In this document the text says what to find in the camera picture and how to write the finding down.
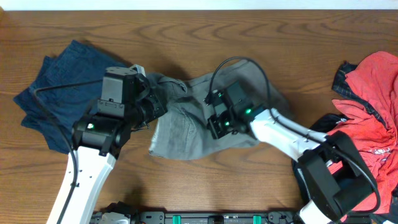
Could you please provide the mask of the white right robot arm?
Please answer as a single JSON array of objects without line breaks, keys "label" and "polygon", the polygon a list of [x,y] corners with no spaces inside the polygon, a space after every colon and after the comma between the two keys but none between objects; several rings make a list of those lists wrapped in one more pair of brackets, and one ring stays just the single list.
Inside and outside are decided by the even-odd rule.
[{"label": "white right robot arm", "polygon": [[299,223],[337,222],[368,196],[381,204],[376,180],[350,137],[313,131],[287,119],[275,108],[254,105],[245,93],[213,91],[204,99],[214,109],[208,129],[215,139],[229,133],[251,133],[293,159],[302,170],[310,200],[299,212]]}]

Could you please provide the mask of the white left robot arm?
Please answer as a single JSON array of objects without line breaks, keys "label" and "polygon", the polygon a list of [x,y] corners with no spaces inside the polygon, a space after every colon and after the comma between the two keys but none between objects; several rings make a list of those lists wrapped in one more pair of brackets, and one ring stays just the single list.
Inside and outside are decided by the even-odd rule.
[{"label": "white left robot arm", "polygon": [[165,112],[144,74],[106,73],[96,112],[73,124],[72,150],[48,223],[89,223],[121,148]]}]

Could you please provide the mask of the grey shorts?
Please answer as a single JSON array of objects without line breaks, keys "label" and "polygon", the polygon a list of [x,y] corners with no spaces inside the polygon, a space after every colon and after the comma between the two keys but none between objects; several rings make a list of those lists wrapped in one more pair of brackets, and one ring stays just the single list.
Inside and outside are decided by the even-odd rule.
[{"label": "grey shorts", "polygon": [[227,134],[213,139],[206,128],[207,119],[213,114],[204,99],[210,88],[224,88],[239,81],[256,103],[267,101],[286,118],[292,119],[287,99],[271,84],[267,85],[260,70],[251,62],[242,60],[222,68],[216,76],[208,73],[188,81],[167,77],[161,73],[149,73],[147,78],[166,102],[167,112],[158,119],[149,152],[167,159],[200,159],[230,147],[253,147],[258,140],[248,134]]}]

